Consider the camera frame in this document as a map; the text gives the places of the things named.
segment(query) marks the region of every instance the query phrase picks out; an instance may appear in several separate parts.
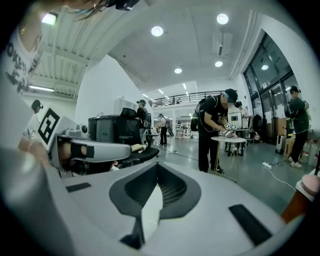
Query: recessed light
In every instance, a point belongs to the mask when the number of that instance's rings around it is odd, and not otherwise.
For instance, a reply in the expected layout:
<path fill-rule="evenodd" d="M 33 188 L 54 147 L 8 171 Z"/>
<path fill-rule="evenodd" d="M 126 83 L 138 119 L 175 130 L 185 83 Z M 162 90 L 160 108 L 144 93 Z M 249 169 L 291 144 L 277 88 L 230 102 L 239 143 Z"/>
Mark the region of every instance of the recessed light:
<path fill-rule="evenodd" d="M 54 89 L 50 89 L 50 88 L 44 88 L 44 87 L 39 87 L 39 86 L 34 86 L 34 85 L 30 85 L 29 86 L 31 89 L 35 89 L 35 90 L 41 90 L 41 91 L 47 91 L 47 92 L 54 92 Z"/>
<path fill-rule="evenodd" d="M 164 30 L 162 29 L 162 27 L 160 26 L 155 26 L 151 29 L 151 33 L 152 35 L 154 35 L 155 37 L 160 37 L 163 35 Z"/>
<path fill-rule="evenodd" d="M 43 19 L 41 20 L 42 23 L 46 23 L 49 25 L 54 25 L 57 21 L 58 15 L 54 12 L 49 12 L 44 15 Z"/>
<path fill-rule="evenodd" d="M 218 21 L 219 24 L 221 25 L 225 25 L 228 23 L 229 21 L 229 17 L 224 14 L 224 13 L 220 13 L 217 17 L 216 17 L 216 20 Z"/>
<path fill-rule="evenodd" d="M 222 61 L 217 61 L 215 64 L 214 64 L 217 68 L 221 67 L 223 65 L 223 62 Z"/>
<path fill-rule="evenodd" d="M 176 68 L 175 71 L 174 71 L 174 73 L 176 73 L 176 74 L 180 74 L 181 72 L 182 72 L 181 68 Z"/>

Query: sneaker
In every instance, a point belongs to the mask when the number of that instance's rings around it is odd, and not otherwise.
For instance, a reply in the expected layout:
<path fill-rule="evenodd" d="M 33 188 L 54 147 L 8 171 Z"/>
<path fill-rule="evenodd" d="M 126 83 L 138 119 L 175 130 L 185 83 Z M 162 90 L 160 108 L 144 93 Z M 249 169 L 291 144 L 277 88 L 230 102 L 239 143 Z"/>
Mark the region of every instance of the sneaker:
<path fill-rule="evenodd" d="M 216 172 L 217 172 L 218 174 L 224 174 L 224 173 L 225 173 L 225 170 L 219 168 L 219 169 L 216 170 Z"/>
<path fill-rule="evenodd" d="M 294 167 L 294 168 L 301 168 L 301 167 L 302 167 L 302 165 L 301 165 L 299 162 L 292 162 L 292 163 L 290 164 L 290 166 L 291 166 L 291 167 Z"/>

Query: floor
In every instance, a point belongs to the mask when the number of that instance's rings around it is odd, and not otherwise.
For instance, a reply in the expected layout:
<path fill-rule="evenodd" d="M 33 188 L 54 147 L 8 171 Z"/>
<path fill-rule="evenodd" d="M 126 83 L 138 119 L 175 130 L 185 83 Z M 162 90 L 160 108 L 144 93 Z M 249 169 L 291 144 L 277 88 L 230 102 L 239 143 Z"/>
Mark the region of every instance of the floor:
<path fill-rule="evenodd" d="M 159 158 L 153 161 L 170 162 L 198 170 L 198 140 L 197 139 L 174 139 L 168 140 L 168 145 L 155 146 L 160 149 Z M 283 155 L 275 153 L 275 146 L 266 143 L 250 143 L 244 149 L 244 156 L 238 156 L 233 161 L 224 152 L 224 145 L 220 145 L 219 160 L 220 166 L 224 169 L 225 175 L 236 177 L 238 170 L 237 184 L 247 192 L 267 204 L 279 215 L 284 211 L 287 204 L 294 195 L 294 191 L 287 184 L 276 180 L 271 173 L 264 168 L 263 162 L 275 164 L 272 166 L 272 173 L 279 180 L 282 180 L 292 187 L 302 178 L 303 175 L 312 171 L 312 167 L 304 165 L 302 169 L 292 168 Z"/>

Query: bottle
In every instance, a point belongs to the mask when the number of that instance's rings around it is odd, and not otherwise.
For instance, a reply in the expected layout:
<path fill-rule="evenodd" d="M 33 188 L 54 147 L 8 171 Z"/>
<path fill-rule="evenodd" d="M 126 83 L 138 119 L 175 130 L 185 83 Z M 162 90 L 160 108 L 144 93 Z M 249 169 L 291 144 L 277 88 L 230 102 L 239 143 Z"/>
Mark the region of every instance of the bottle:
<path fill-rule="evenodd" d="M 309 152 L 310 152 L 310 140 L 307 139 L 302 150 L 300 162 L 307 163 L 309 160 Z"/>
<path fill-rule="evenodd" d="M 317 160 L 318 160 L 319 150 L 320 150 L 320 147 L 318 144 L 318 140 L 315 139 L 314 144 L 312 144 L 310 147 L 310 154 L 309 154 L 310 156 L 309 156 L 309 160 L 308 160 L 308 165 L 311 165 L 313 167 L 316 166 Z"/>

